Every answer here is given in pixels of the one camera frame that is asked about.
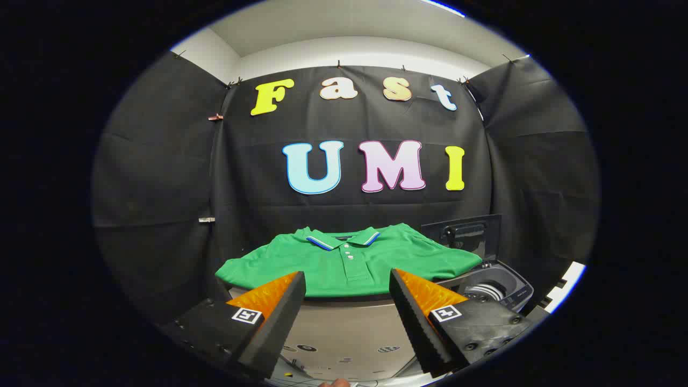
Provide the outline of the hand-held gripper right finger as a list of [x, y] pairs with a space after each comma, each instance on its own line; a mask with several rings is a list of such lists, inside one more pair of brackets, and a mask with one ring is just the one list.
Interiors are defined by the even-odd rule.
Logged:
[[433, 377], [488, 360], [534, 326], [491, 297], [466, 297], [398, 268], [390, 270], [389, 294], [416, 360]]

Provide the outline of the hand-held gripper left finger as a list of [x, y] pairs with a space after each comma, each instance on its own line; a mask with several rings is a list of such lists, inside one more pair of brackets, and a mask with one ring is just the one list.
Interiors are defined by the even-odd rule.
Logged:
[[231, 300], [206, 299], [160, 328], [214, 367], [264, 380], [275, 370], [305, 293], [298, 270]]

